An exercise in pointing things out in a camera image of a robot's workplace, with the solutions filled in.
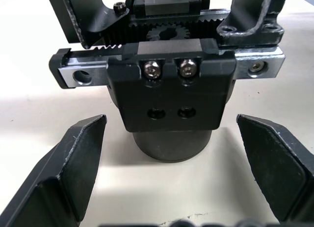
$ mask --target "white table surface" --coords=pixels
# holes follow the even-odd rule
[[[121,0],[104,0],[112,7]],[[211,0],[227,8],[231,0]],[[238,113],[285,125],[314,152],[314,7],[287,0],[279,17],[287,59],[275,79],[239,80],[221,127],[196,157],[176,164],[146,156],[126,132],[106,87],[62,90],[48,68],[69,45],[48,0],[0,0],[0,213],[34,165],[72,124],[106,114],[100,167],[82,227],[276,222],[254,181]]]

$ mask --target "cylindrical base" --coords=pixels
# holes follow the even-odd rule
[[[208,144],[211,130],[133,133],[139,148],[163,162],[181,162],[200,153]]]

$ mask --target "black screw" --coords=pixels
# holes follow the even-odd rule
[[[117,2],[113,5],[113,10],[116,14],[122,14],[127,10],[127,6],[124,2]]]

